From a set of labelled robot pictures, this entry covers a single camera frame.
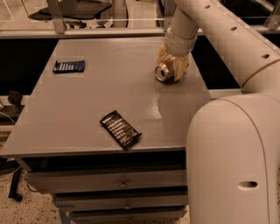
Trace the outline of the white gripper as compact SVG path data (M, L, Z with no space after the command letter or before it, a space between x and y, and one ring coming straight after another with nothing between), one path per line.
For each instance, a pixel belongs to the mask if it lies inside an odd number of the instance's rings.
M193 50L196 39L197 37L180 38L169 28L164 36L164 44L160 46L157 54L156 66L166 64L170 67L173 65L174 80L181 80L189 65L189 57L186 55Z

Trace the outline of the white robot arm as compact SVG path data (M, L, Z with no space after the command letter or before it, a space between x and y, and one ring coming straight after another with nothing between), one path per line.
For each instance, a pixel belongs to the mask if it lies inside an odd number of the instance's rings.
M279 224L279 51L218 0L174 0L162 54L203 32L242 89L198 110L186 139L191 224Z

